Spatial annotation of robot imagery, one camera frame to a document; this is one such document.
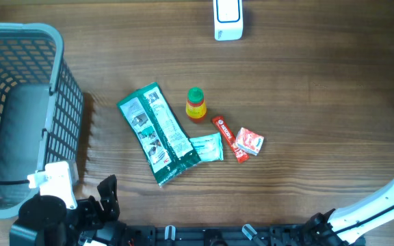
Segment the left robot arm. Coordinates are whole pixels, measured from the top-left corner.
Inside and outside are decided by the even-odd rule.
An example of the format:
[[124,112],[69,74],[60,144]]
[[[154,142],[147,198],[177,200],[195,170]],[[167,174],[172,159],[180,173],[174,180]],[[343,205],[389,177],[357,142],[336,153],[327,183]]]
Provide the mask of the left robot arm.
[[35,195],[18,212],[10,229],[10,246],[121,245],[126,225],[119,222],[117,178],[104,179],[93,196],[76,201],[67,209],[52,195]]

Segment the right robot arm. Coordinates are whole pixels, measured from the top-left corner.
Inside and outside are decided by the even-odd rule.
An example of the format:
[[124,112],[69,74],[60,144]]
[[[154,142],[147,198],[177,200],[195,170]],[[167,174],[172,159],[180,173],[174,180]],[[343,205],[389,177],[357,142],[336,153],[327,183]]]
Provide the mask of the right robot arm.
[[394,178],[343,208],[312,216],[301,229],[303,245],[353,245],[363,234],[394,220]]

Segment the green 3M gloves package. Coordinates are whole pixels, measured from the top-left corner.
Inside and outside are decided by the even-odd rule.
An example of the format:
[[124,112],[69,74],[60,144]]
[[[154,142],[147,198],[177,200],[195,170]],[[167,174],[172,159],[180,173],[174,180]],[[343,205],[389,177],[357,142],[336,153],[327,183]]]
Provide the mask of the green 3M gloves package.
[[158,83],[132,92],[117,107],[137,137],[160,187],[201,162]]

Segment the red tissue packet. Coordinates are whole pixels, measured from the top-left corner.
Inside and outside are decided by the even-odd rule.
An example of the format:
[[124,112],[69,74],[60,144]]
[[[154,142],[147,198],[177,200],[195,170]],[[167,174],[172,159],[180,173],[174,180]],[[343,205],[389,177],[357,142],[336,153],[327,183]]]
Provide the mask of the red tissue packet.
[[241,127],[236,136],[235,143],[248,154],[256,156],[261,151],[264,139],[263,136]]

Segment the teal wet wipes pack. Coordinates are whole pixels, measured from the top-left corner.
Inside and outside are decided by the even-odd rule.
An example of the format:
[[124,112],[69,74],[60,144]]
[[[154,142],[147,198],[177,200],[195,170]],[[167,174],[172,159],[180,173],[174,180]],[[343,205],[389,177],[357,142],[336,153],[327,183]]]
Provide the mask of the teal wet wipes pack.
[[224,152],[220,133],[189,139],[201,162],[223,161]]

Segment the red Nescafe stick sachet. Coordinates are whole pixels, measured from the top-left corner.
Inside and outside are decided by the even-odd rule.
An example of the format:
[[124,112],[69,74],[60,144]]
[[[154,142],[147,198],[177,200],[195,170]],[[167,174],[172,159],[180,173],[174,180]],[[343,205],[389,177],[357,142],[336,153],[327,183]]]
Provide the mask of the red Nescafe stick sachet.
[[227,123],[225,122],[225,119],[223,116],[215,116],[214,118],[211,119],[212,123],[218,128],[220,133],[222,134],[223,138],[226,140],[227,144],[229,145],[230,149],[233,151],[235,158],[239,163],[243,163],[249,159],[248,154],[240,149],[238,145],[236,144],[235,140],[235,135],[231,131],[231,129],[228,127]]

